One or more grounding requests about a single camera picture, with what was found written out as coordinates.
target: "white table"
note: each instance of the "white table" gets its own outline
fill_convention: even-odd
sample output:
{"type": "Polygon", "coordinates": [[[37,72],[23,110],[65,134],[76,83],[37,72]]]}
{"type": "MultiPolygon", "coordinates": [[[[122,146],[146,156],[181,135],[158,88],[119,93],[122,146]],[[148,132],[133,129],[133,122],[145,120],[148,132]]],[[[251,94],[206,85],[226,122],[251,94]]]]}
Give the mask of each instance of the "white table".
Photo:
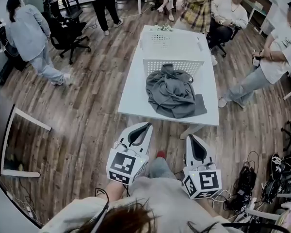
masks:
{"type": "MultiPolygon", "coordinates": [[[[152,26],[144,26],[144,31],[149,31],[152,26]]],[[[192,84],[196,94],[202,94],[207,113],[199,116],[187,118],[170,118],[160,115],[154,111],[148,103],[148,95],[146,93],[146,75],[143,66],[143,52],[140,46],[140,39],[136,48],[133,60],[130,65],[129,73],[126,79],[118,112],[130,115],[129,123],[137,123],[138,117],[154,118],[159,120],[167,120],[189,124],[189,128],[180,136],[185,139],[188,134],[195,133],[205,125],[219,125],[218,97],[213,73],[213,66],[210,58],[210,51],[207,45],[206,37],[200,33],[174,29],[174,31],[187,33],[192,37],[198,37],[201,41],[205,58],[203,66],[198,71],[192,84]]]]}

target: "person's hand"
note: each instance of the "person's hand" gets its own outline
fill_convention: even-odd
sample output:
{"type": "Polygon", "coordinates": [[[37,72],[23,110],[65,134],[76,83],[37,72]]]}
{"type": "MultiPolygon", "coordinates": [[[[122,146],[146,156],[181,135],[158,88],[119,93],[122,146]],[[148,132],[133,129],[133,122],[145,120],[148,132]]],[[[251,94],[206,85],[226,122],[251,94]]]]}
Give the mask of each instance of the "person's hand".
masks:
{"type": "Polygon", "coordinates": [[[231,25],[231,23],[232,23],[232,20],[229,19],[229,20],[225,20],[225,21],[222,23],[222,25],[227,27],[227,26],[231,25]]]}

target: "white pants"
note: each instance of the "white pants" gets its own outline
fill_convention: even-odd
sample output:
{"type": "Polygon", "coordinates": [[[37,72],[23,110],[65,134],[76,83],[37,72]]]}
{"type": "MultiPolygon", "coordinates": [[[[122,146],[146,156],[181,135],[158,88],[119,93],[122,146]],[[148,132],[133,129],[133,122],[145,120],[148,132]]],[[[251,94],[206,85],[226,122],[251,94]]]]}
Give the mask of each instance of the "white pants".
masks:
{"type": "Polygon", "coordinates": [[[46,77],[49,81],[54,83],[62,83],[64,81],[64,74],[54,68],[53,62],[49,56],[47,44],[42,52],[29,62],[38,75],[46,77]]]}

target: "jeans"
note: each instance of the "jeans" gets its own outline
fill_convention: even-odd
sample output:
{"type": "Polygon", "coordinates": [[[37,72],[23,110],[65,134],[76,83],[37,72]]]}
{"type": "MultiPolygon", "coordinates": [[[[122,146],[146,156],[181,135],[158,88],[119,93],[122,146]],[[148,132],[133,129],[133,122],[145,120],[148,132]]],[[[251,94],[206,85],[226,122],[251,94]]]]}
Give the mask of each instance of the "jeans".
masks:
{"type": "Polygon", "coordinates": [[[164,158],[156,158],[150,166],[150,178],[170,178],[177,179],[173,172],[169,169],[164,158]]]}
{"type": "Polygon", "coordinates": [[[224,95],[227,102],[234,101],[245,107],[252,98],[254,91],[270,86],[261,67],[256,68],[237,85],[230,88],[224,95]]]}
{"type": "Polygon", "coordinates": [[[42,52],[29,61],[38,75],[46,77],[54,83],[62,84],[64,81],[64,74],[54,68],[53,62],[49,56],[47,43],[42,52]]]}
{"type": "Polygon", "coordinates": [[[105,16],[105,7],[109,11],[113,22],[115,24],[120,22],[115,8],[115,0],[96,0],[93,1],[93,6],[97,15],[97,20],[103,31],[108,30],[108,24],[105,16]]]}
{"type": "Polygon", "coordinates": [[[210,36],[210,42],[208,43],[210,49],[217,46],[220,42],[228,42],[232,35],[233,30],[231,28],[220,25],[211,18],[210,31],[208,34],[208,36],[210,36]]]}

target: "wooden floor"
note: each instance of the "wooden floor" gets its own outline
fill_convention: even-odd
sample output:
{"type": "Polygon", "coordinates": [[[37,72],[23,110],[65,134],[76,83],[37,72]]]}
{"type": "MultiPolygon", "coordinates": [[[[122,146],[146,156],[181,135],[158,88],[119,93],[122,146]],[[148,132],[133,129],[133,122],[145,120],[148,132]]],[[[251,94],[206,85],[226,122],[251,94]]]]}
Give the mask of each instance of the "wooden floor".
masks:
{"type": "MultiPolygon", "coordinates": [[[[92,196],[95,187],[108,182],[105,166],[109,151],[127,125],[128,118],[118,114],[117,108],[140,32],[144,25],[168,23],[167,16],[151,10],[129,17],[137,14],[137,0],[120,0],[117,6],[119,16],[128,17],[121,27],[111,27],[107,37],[100,27],[85,30],[90,37],[91,53],[76,50],[70,66],[68,54],[61,59],[59,51],[50,51],[55,67],[72,73],[74,85],[55,87],[28,67],[22,73],[14,70],[0,89],[19,109],[52,127],[47,132],[16,118],[9,140],[9,152],[14,152],[26,169],[41,173],[39,179],[22,178],[21,182],[30,192],[38,219],[44,224],[73,199],[92,196]]],[[[92,6],[83,10],[81,21],[93,25],[96,15],[92,6]]],[[[262,49],[263,43],[263,37],[248,26],[226,45],[225,59],[216,54],[219,64],[214,73],[219,96],[250,71],[251,51],[262,49]]],[[[269,157],[274,152],[282,154],[284,138],[280,128],[291,120],[291,98],[284,101],[283,96],[290,90],[290,82],[284,77],[276,85],[258,91],[247,108],[230,103],[220,109],[220,126],[205,127],[196,134],[216,149],[225,189],[232,192],[243,162],[255,150],[260,162],[254,195],[260,197],[269,157]]],[[[150,159],[163,150],[170,168],[181,171],[185,141],[179,135],[187,126],[150,121],[154,125],[150,159]]],[[[256,156],[251,159],[257,162],[256,156]]],[[[26,191],[17,178],[1,180],[25,201],[26,191]]],[[[225,217],[233,215],[223,211],[221,204],[215,205],[225,217]]]]}

